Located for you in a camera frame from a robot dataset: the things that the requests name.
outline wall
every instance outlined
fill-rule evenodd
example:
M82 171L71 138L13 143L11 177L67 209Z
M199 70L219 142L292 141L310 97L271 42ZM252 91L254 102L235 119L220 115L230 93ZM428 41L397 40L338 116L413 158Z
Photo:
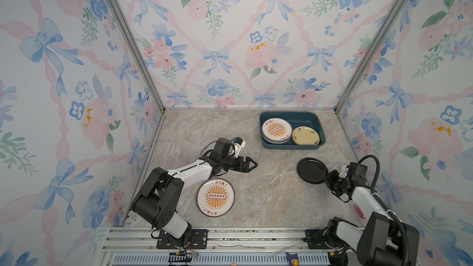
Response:
M103 0L0 10L0 265L94 265L157 111Z
M473 265L472 32L472 0L410 0L339 113L422 265Z
M333 107L393 2L118 1L175 108Z

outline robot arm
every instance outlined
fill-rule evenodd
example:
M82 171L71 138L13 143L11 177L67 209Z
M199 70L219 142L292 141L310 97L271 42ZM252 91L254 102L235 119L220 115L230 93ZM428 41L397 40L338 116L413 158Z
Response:
M250 157L243 160L239 156L244 146L245 141L238 137L231 141L219 138L214 149L205 152L194 163L167 171L155 168L133 199L131 209L154 228L171 234L186 248L192 226L175 211L182 190L219 175L222 169L245 173L252 171L258 164Z
M379 164L375 160L376 174L379 174ZM337 198L342 200L341 197L346 195L343 202L353 200L365 216L370 216L368 224L365 228L359 228L335 217L321 234L314 235L315 241L335 249L348 245L357 253L358 262L362 265L414 266L419 232L415 227L401 222L375 192L377 175L372 186L366 185L368 168L360 162L350 163L341 174L333 170L324 182Z

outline yellow plate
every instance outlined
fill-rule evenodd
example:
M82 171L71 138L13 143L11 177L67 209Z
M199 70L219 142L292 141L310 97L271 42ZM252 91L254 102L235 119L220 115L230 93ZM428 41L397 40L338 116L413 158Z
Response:
M317 145L320 142L320 137L310 127L296 127L292 132L292 140L297 145Z

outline small figurine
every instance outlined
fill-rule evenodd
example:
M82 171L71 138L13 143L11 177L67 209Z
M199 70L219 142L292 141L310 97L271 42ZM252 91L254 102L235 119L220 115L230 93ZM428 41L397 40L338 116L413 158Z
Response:
M286 258L289 262L289 265L299 266L299 257L297 256L297 254L291 255L290 253L286 252Z

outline gray marble surface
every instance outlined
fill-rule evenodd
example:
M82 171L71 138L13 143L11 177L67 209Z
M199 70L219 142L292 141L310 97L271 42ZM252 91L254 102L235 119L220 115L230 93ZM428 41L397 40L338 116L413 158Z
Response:
M299 178L296 166L304 157L315 157L328 170L355 161L334 111L313 111L320 119L326 143L318 150L268 150L261 144L259 110L169 110L148 173L155 167L179 168L194 162L199 152L219 137L241 137L246 146L240 156L258 163L250 173L229 171L221 178L235 190L232 209L220 217L202 214L195 196L202 183L181 194L177 211L193 227L325 227L334 216L361 225L352 202L344 204L325 184ZM135 215L132 227L149 224Z

